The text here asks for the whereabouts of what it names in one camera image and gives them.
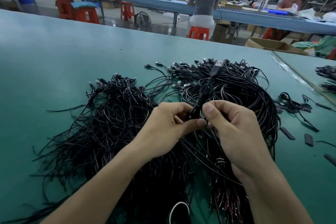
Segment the white elastic band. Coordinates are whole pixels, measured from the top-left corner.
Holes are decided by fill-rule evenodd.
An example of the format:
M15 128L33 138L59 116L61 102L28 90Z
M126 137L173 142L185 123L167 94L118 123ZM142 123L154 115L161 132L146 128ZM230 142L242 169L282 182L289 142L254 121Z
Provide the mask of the white elastic band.
M173 209L171 209L171 211L170 211L170 214L169 214L169 224L171 224L171 223L170 223L171 214L173 213L175 207L178 206L179 204L184 204L184 205L186 205L186 207L187 207L187 209L188 209L188 215L190 214L189 206L188 206L185 202L178 202L176 205L174 205Z

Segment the right hand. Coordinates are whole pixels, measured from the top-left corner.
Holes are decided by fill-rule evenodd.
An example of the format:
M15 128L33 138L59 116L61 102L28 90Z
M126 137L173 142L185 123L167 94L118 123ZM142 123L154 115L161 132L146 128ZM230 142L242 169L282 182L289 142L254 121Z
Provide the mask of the right hand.
M225 100L205 103L202 110L210 128L217 129L233 173L241 183L258 179L275 166L253 111Z

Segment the fingernail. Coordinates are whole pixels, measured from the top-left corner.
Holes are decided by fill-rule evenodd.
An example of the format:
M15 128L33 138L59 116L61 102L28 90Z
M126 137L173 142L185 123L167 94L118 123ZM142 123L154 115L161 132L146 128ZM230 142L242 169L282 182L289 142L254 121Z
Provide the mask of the fingernail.
M207 124L207 121L205 120L205 119L198 119L197 120L197 125L199 126L199 127L203 127L203 126L205 126Z
M206 104L203 105L203 111L207 112L207 113L211 112L213 110L213 108L214 108L214 106L210 103L206 103Z

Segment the floor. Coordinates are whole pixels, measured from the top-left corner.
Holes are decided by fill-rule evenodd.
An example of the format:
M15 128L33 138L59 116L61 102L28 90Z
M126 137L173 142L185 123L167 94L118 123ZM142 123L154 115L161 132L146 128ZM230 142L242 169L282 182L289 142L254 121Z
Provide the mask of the floor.
M38 11L32 5L23 6L23 10L28 13L59 18L58 10L57 7L55 6L55 0L36 0L36 3L38 5ZM134 8L135 14L141 11L147 13L151 18L152 21L151 32L165 35L172 34L172 25L173 25L172 13L163 14L158 11L148 10L144 8L138 8L138 7ZM100 9L97 9L97 14L100 18L101 24L103 24ZM134 23L133 18L132 20L129 21L120 19L120 8L115 9L104 8L104 15L105 15L105 25L138 30L137 26ZM189 16L187 15L180 16L180 21L178 21L176 25L175 36L186 37L188 19ZM245 29L240 29L239 36L233 39L232 44L244 46L246 39L250 35L251 32L246 31Z

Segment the maroon shirt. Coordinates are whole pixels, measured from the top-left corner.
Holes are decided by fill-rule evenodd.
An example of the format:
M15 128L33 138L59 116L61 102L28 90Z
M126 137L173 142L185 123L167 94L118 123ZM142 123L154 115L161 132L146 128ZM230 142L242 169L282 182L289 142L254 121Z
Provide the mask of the maroon shirt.
M293 2L292 0L282 0L280 2L280 4L278 4L278 8L291 8L293 6L293 4L297 4L298 6L298 11L301 9L301 5L302 5L302 1L301 0L297 0L295 2Z

